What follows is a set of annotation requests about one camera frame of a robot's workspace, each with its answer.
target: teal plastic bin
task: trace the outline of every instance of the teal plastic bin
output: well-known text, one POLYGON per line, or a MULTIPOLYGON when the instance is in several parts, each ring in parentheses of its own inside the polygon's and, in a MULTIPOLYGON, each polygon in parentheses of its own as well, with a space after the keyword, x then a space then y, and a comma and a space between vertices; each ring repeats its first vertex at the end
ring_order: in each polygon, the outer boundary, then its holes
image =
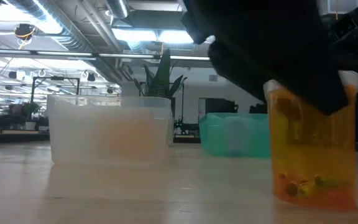
POLYGON ((267 114, 208 113, 200 119, 200 136, 214 156, 270 157, 267 114))

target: snake plant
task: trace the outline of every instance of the snake plant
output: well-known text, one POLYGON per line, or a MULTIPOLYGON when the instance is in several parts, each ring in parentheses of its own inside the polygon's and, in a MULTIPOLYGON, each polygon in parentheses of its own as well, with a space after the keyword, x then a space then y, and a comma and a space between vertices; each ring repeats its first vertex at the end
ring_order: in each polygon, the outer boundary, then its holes
POLYGON ((144 69, 146 71, 145 88, 142 89, 139 81, 134 78, 136 87, 139 89, 143 96, 154 96, 171 99, 179 87, 183 86, 183 82, 187 79, 183 78, 183 75, 181 75, 173 82, 170 88, 169 78, 174 66, 171 68, 171 53, 170 50, 167 49, 161 57, 158 70, 155 75, 149 70, 148 66, 144 65, 144 69))

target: orange translucent container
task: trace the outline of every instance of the orange translucent container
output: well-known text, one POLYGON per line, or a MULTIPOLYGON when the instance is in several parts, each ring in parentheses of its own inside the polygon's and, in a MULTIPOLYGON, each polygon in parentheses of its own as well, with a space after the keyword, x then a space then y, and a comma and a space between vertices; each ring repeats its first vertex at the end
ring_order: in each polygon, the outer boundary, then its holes
POLYGON ((331 116, 321 114, 274 80, 264 86, 273 191, 282 200, 306 207, 356 209, 354 110, 358 74, 340 75, 349 106, 331 116))

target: wooden table surface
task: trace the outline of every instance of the wooden table surface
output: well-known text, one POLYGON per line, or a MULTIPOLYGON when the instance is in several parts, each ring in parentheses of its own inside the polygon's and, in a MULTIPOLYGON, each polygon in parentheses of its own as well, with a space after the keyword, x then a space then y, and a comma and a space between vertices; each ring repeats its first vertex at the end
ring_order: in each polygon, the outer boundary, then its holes
POLYGON ((275 199, 266 159, 181 144, 159 168, 54 166, 38 142, 0 145, 0 223, 358 223, 358 212, 275 199))

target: clear plastic bin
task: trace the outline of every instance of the clear plastic bin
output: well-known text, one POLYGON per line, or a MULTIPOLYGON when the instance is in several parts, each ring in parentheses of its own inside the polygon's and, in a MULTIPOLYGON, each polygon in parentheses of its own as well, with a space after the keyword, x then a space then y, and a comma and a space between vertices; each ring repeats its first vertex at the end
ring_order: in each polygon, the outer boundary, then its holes
POLYGON ((276 197, 307 207, 356 209, 358 74, 340 72, 340 76, 349 106, 331 116, 321 114, 274 80, 265 84, 276 197))
POLYGON ((214 156, 270 156, 266 114, 208 113, 200 119, 200 136, 214 156))
POLYGON ((55 164, 144 166, 165 158, 168 99, 48 95, 47 114, 55 164))

